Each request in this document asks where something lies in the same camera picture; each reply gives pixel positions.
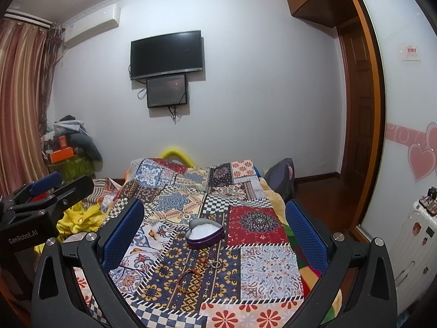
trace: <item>bed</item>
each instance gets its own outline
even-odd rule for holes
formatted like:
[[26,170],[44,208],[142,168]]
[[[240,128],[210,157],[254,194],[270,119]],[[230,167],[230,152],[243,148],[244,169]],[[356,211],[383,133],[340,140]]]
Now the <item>bed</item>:
[[[132,197],[143,202],[143,223],[110,277],[146,327],[281,328],[300,307],[320,273],[288,226],[284,202],[256,173],[250,160],[205,169],[156,158],[131,163],[104,223]],[[191,250],[185,233],[196,218],[225,226],[225,238]],[[199,275],[182,276],[190,268]],[[80,269],[76,277],[91,314],[105,323]],[[339,291],[325,321],[341,301]]]

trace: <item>metal bolt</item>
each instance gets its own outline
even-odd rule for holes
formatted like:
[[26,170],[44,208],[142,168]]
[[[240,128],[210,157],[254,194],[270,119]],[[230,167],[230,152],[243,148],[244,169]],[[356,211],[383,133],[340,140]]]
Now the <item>metal bolt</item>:
[[45,241],[45,243],[48,245],[48,246],[52,246],[54,243],[56,243],[56,238],[49,238],[49,239],[47,239],[46,241]]
[[342,242],[344,240],[344,234],[340,232],[335,232],[333,237],[337,242]]
[[384,245],[384,241],[381,238],[375,238],[375,244],[381,247]]
[[97,234],[95,232],[88,233],[86,236],[87,241],[92,242],[97,238]]

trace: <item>suitcase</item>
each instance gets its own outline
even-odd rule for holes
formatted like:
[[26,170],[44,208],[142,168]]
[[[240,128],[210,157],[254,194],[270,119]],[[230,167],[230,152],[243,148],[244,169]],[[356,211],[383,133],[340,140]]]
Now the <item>suitcase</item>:
[[390,251],[398,314],[420,299],[437,274],[437,216],[414,202]]

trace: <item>yellow foam arch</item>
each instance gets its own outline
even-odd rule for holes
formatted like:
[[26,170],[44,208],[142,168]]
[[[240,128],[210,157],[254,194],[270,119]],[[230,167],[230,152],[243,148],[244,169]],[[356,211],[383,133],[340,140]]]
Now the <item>yellow foam arch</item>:
[[160,158],[167,159],[169,156],[177,156],[179,159],[182,160],[182,162],[188,166],[188,167],[196,167],[196,164],[194,164],[194,161],[191,160],[191,158],[181,149],[178,147],[169,147],[165,149],[161,155]]

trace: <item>door panel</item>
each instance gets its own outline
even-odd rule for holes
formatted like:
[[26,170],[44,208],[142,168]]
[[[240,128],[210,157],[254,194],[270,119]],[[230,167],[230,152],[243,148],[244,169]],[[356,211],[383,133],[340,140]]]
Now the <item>door panel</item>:
[[366,178],[374,127],[373,80],[369,52],[359,22],[339,29],[347,87],[347,138],[342,178],[361,191]]

